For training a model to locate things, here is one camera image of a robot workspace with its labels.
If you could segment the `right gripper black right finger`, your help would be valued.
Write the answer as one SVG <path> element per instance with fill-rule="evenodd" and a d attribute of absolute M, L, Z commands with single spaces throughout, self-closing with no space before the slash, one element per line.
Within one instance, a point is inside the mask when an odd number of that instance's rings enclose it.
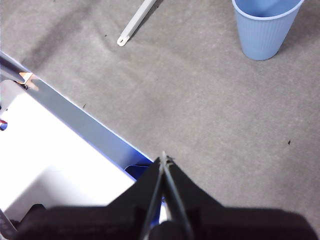
<path fill-rule="evenodd" d="M 317 234 L 298 213 L 277 208 L 228 207 L 197 186 L 173 160 L 168 179 L 183 221 L 195 240 L 315 240 Z"/>

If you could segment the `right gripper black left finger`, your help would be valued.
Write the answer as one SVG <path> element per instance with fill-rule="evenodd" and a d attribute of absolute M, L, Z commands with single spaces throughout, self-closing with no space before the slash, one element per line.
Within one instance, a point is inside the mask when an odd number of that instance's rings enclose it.
<path fill-rule="evenodd" d="M 157 158 L 124 193 L 106 206 L 33 207 L 15 240 L 139 240 L 160 216 L 161 162 Z"/>

